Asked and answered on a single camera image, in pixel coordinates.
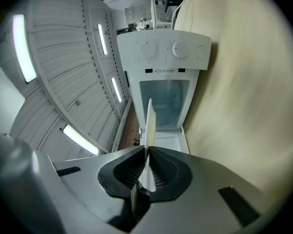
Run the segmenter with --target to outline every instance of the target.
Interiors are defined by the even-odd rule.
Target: black slot
[[[125,75],[126,75],[126,80],[127,80],[128,87],[130,87],[129,80],[128,80],[128,75],[127,75],[127,71],[125,71]]]
[[[243,227],[260,217],[259,213],[234,188],[225,187],[218,192]]]
[[[78,172],[78,171],[81,171],[81,169],[78,166],[73,166],[73,167],[70,167],[70,168],[57,170],[57,174],[59,175],[59,177],[61,177],[61,176],[72,174],[72,173],[75,173],[75,172]]]

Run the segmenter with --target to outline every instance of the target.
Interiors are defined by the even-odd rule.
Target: equipment
[[[175,9],[174,13],[172,14],[172,18],[171,18],[171,28],[170,29],[174,29],[174,25],[175,25],[175,17],[177,16],[178,14],[178,10],[180,9],[181,5],[185,2],[185,0],[183,0],[181,2],[181,4],[179,4],[179,6]]]
[[[211,39],[199,34],[156,29],[117,37],[124,71],[144,143],[147,108],[156,113],[155,145],[188,153],[182,136],[200,69],[207,70]]]
[[[0,136],[0,195],[32,233],[235,233],[265,211],[261,192],[224,166],[148,151],[155,192],[138,181],[144,146],[52,164],[24,141]]]
[[[128,25],[129,31],[131,32],[133,28],[137,29],[138,31],[140,30],[147,30],[151,29],[153,27],[153,23],[145,18],[141,18],[141,20],[135,22],[135,23],[130,23]]]

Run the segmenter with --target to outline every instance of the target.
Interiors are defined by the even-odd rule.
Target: control panel
[[[196,33],[156,29],[117,36],[124,71],[154,68],[207,70],[211,39]]]

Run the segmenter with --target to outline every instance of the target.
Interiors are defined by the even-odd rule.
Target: beige fabric
[[[291,26],[271,0],[186,0],[175,29],[213,42],[185,123],[190,153],[284,198],[293,186]]]

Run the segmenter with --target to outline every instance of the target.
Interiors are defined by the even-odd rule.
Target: dial
[[[176,57],[184,58],[189,54],[189,49],[184,41],[178,41],[173,45],[172,52]]]
[[[200,45],[196,48],[196,56],[201,60],[203,60],[204,56],[206,56],[206,51],[203,45]]]
[[[150,58],[156,53],[156,43],[153,40],[145,40],[139,46],[139,52],[144,58]]]

